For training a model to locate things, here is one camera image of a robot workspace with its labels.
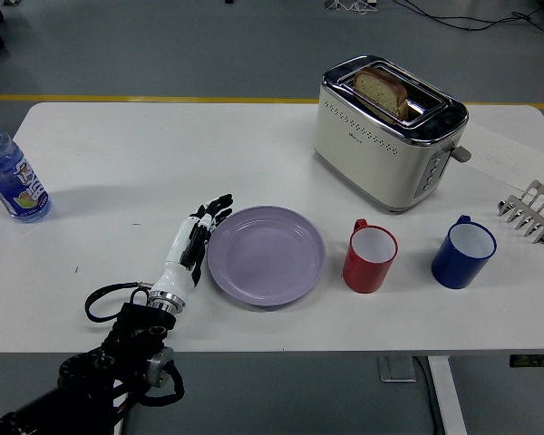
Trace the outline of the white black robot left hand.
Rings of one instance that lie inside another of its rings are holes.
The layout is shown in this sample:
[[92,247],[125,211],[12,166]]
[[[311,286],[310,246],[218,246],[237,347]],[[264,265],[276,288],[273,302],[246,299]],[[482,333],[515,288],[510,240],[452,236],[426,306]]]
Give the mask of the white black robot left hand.
[[203,257],[216,227],[231,214],[233,197],[225,194],[199,206],[181,224],[167,254],[164,272],[149,291],[150,307],[180,313],[199,282]]

